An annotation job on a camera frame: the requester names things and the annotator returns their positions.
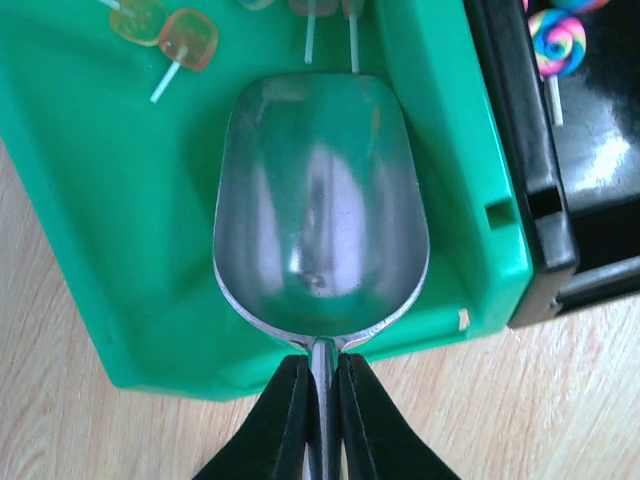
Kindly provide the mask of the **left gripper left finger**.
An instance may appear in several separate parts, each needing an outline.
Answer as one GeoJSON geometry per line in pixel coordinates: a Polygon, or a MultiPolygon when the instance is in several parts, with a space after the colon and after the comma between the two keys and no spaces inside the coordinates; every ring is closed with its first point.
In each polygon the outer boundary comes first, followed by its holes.
{"type": "Polygon", "coordinates": [[[300,479],[307,441],[310,382],[307,358],[285,357],[239,430],[195,477],[300,479]]]}

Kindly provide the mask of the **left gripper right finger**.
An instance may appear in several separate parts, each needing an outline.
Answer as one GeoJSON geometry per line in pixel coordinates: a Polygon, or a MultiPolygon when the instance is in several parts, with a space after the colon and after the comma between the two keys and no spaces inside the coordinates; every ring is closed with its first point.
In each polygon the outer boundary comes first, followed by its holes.
{"type": "Polygon", "coordinates": [[[342,436],[351,479],[456,479],[414,432],[359,354],[338,357],[342,436]]]}

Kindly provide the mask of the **silver metal scoop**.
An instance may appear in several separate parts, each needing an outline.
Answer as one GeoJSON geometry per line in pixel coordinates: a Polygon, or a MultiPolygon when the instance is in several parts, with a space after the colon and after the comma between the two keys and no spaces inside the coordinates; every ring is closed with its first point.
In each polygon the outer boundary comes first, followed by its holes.
{"type": "Polygon", "coordinates": [[[216,280],[250,324],[303,350],[317,420],[307,479],[337,479],[338,355],[418,298],[430,239],[399,102],[348,73],[261,78],[231,113],[213,228],[216,280]]]}

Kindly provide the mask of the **black bin with swirl lollipops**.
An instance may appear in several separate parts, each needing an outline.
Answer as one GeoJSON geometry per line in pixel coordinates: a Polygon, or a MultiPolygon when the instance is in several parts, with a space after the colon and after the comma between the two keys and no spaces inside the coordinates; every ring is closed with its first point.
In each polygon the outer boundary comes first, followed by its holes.
{"type": "Polygon", "coordinates": [[[533,260],[512,329],[639,290],[639,5],[578,14],[586,55],[559,82],[561,125],[535,62],[556,44],[556,21],[529,36],[546,7],[465,5],[533,260]]]}

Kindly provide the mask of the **green bin with square lollipops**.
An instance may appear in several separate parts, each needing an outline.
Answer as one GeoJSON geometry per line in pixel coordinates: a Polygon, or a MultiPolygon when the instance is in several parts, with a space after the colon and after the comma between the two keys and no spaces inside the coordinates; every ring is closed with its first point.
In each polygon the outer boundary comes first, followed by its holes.
{"type": "MultiPolygon", "coordinates": [[[[219,32],[202,72],[110,28],[94,1],[1,5],[1,137],[111,381],[227,401],[261,391],[288,346],[245,322],[212,265],[213,212],[240,91],[305,72],[285,2],[197,1],[219,32]]],[[[460,1],[370,1],[360,65],[404,110],[432,241],[424,289],[371,360],[502,330],[533,276],[494,114],[460,1]]]]}

